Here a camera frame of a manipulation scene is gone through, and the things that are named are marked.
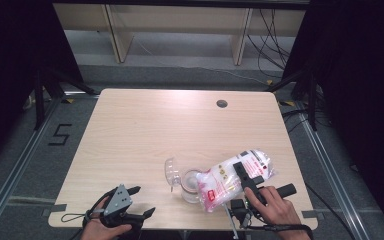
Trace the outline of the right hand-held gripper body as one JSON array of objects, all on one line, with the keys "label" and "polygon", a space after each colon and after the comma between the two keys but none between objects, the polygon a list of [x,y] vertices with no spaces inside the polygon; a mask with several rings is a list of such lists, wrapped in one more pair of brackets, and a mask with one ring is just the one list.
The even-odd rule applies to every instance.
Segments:
[{"label": "right hand-held gripper body", "polygon": [[[282,198],[288,197],[297,193],[297,190],[292,183],[284,185],[276,190],[280,195],[280,197]],[[259,188],[254,189],[254,194],[263,205],[267,205],[267,201],[260,194]],[[227,209],[227,215],[230,217],[230,220],[232,220],[232,223],[233,223],[233,219],[236,218],[239,222],[239,227],[241,229],[263,230],[263,231],[272,231],[272,232],[297,230],[297,226],[295,225],[265,224],[263,226],[252,226],[251,225],[252,217],[260,219],[262,218],[262,216],[260,212],[256,208],[254,208],[251,203],[249,203],[248,200],[244,201],[241,199],[233,199],[230,201],[230,208],[227,207],[226,209]],[[233,223],[232,229],[236,231],[236,227],[234,226],[234,223]]]}]

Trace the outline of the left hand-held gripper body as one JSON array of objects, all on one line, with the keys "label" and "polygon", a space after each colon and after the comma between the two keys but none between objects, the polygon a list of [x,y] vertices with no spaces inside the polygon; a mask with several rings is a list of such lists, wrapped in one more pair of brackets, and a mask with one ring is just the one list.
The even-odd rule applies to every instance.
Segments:
[{"label": "left hand-held gripper body", "polygon": [[141,215],[129,214],[127,209],[133,204],[131,196],[124,184],[120,184],[109,194],[109,199],[104,203],[104,210],[100,215],[101,223],[113,228],[120,225],[131,225],[133,231],[139,231],[143,225]]}]

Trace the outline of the red and white plastic bag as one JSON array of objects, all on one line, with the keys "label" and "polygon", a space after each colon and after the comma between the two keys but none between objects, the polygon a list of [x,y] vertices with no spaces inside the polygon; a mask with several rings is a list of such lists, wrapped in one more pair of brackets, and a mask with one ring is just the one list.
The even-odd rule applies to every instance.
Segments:
[{"label": "red and white plastic bag", "polygon": [[196,175],[199,200],[206,212],[213,212],[243,191],[243,177],[258,185],[273,174],[273,164],[266,153],[258,149],[243,151]]}]

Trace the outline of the clear jug with beige lid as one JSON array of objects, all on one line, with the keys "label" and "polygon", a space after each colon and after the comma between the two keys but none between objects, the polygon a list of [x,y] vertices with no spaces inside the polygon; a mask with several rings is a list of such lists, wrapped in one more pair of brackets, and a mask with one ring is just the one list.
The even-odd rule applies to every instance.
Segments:
[{"label": "clear jug with beige lid", "polygon": [[185,167],[171,157],[164,163],[164,173],[171,192],[175,187],[180,187],[184,201],[191,204],[200,202],[197,175],[203,173],[202,169]]}]

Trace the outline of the person's left hand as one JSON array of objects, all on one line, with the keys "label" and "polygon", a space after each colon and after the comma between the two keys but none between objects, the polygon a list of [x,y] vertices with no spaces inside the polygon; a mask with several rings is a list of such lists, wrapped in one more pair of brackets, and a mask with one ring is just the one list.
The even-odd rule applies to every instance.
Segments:
[{"label": "person's left hand", "polygon": [[115,240],[118,236],[121,236],[132,229],[132,226],[129,224],[107,228],[101,223],[98,219],[100,214],[97,212],[97,209],[101,209],[105,201],[106,198],[101,200],[92,211],[91,220],[88,221],[83,228],[80,240]]}]

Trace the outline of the person's right hand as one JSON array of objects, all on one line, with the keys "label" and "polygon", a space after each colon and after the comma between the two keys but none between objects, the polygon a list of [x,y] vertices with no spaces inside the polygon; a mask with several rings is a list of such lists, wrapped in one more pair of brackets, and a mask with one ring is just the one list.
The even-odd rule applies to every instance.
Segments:
[{"label": "person's right hand", "polygon": [[261,196],[266,200],[266,204],[263,204],[250,188],[246,187],[244,193],[266,223],[274,225],[301,223],[293,204],[284,200],[275,187],[268,186],[259,190]]}]

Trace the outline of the black metal stand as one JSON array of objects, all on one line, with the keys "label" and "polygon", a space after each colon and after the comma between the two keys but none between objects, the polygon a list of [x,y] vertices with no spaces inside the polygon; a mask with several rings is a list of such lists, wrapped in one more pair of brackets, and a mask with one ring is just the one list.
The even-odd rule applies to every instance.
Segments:
[{"label": "black metal stand", "polygon": [[85,92],[91,96],[99,95],[97,90],[94,90],[87,86],[81,76],[72,77],[69,74],[64,73],[50,67],[40,68],[36,71],[34,80],[34,94],[36,100],[36,125],[35,130],[38,130],[45,122],[45,105],[43,90],[46,90],[51,99],[62,98],[65,93],[60,85],[61,82],[68,83],[71,86]]},{"label": "black metal stand", "polygon": [[274,85],[269,86],[266,92],[275,92],[286,85],[294,82],[295,86],[291,92],[291,97],[294,100],[301,101],[304,97],[307,97],[307,114],[309,124],[313,131],[316,131],[316,80],[314,75],[306,69],[299,70],[287,77],[283,77],[282,80]]}]

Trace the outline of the black curtain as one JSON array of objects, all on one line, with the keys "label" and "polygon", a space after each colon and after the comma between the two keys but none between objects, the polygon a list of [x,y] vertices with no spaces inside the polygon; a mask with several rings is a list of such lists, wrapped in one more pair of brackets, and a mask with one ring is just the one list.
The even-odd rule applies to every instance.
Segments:
[{"label": "black curtain", "polygon": [[384,213],[384,0],[309,0],[284,73],[311,80]]},{"label": "black curtain", "polygon": [[38,73],[82,82],[53,0],[0,0],[0,148]]}]

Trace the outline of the beige wooden shelf unit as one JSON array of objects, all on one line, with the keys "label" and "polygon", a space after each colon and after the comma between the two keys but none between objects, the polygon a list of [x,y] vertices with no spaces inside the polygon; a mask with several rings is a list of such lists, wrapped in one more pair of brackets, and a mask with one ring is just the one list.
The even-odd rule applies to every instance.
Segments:
[{"label": "beige wooden shelf unit", "polygon": [[56,3],[65,30],[106,31],[118,63],[125,61],[138,32],[220,34],[230,37],[239,65],[248,35],[297,35],[305,12],[257,8],[205,8]]}]

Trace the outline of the metal floor rail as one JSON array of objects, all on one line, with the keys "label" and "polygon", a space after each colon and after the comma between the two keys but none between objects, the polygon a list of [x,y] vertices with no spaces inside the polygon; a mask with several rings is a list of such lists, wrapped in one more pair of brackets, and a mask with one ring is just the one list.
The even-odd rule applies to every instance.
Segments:
[{"label": "metal floor rail", "polygon": [[8,199],[10,198],[15,187],[20,181],[22,174],[24,173],[30,160],[32,159],[33,154],[36,151],[39,142],[44,135],[44,132],[47,130],[50,118],[57,109],[59,103],[59,99],[50,101],[45,111],[45,117],[43,122],[40,123],[39,126],[36,127],[30,134],[28,142],[25,144],[24,148],[22,149],[22,152],[16,158],[13,167],[11,168],[4,183],[0,187],[0,216],[5,208],[5,205],[8,202]]},{"label": "metal floor rail", "polygon": [[339,204],[340,209],[345,217],[348,229],[355,240],[367,240],[367,231],[362,224],[361,217],[357,212],[349,194],[347,193],[343,183],[339,179],[339,175],[316,131],[313,130],[309,123],[309,118],[305,116],[303,109],[300,109],[300,119],[303,121],[303,127],[310,140],[310,143],[318,157],[323,172],[331,186],[333,194]]}]

